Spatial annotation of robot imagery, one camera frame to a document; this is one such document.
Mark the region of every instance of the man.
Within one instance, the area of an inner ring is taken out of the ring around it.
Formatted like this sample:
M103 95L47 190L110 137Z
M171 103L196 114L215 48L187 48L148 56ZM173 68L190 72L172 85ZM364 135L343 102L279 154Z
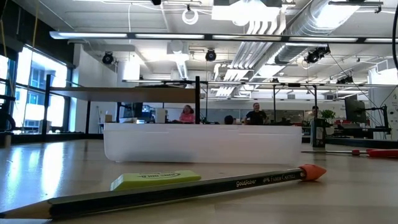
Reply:
M228 115L224 118L224 124L233 124L234 118L231 115Z
M321 114L319 113L319 107L318 106L313 106L312 107L312 113L310 113L307 116L306 121L311 122L315 118L316 114L317 114L317 118L321 118Z
M267 120L267 115L265 112L260 110L260 104L253 104L253 111L247 113L244 118L244 123L248 125L264 125Z

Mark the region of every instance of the table surface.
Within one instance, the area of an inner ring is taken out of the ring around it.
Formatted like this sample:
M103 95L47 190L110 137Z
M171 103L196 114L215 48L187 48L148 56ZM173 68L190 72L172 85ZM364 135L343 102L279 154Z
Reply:
M327 150L352 147L327 145ZM302 150L311 150L303 144ZM318 182L286 182L181 202L103 213L57 223L396 223L398 166L393 159L301 154L328 172ZM52 197L109 190L126 172L190 169L203 179L290 167L262 164L115 163L102 140L0 148L0 211ZM46 220L0 220L45 223Z

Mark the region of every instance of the pencil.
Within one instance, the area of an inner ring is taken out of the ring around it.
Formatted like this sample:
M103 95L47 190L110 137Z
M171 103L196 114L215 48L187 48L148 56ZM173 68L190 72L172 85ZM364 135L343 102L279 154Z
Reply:
M276 184L291 180L316 180L325 172L326 170L324 168L305 164L296 169L260 174L145 187L134 190L58 197L0 213L0 218L71 218L122 208Z
M301 151L301 152L314 153L314 154L351 154L353 156L367 154L369 157L379 157L379 158L398 157L397 149L367 149L366 151L353 149L352 151Z

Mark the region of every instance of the green eraser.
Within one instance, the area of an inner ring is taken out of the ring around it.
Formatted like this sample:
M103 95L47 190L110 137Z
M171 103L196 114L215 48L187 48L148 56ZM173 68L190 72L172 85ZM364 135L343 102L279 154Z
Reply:
M128 190L165 184L176 184L200 180L201 176L190 170L122 174L111 184L111 190Z

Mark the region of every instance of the window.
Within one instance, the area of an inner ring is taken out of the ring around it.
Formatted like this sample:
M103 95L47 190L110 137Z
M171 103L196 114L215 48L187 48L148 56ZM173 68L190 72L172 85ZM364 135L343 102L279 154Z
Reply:
M8 63L9 59L0 55L0 78L8 78Z
M31 49L24 47L19 53L17 67L17 83L45 88L45 77L50 74L51 86L65 87L68 68L61 63L47 58Z
M19 95L20 95L19 91L15 92L15 100L16 101L19 100Z
M6 84L0 83L0 95L6 94Z
M38 128L39 124L39 121L25 120L25 127Z
M65 87L68 68L40 53L24 47L19 53L16 77L16 103L12 117L17 127L38 128L44 117L44 98L47 75L52 75L51 86ZM29 85L29 91L22 85ZM51 126L62 127L65 99L62 96L50 95L47 119Z
M37 98L38 98L38 96L36 95L36 94L33 94L33 93L29 93L28 94L28 103L30 103L30 104L37 104Z

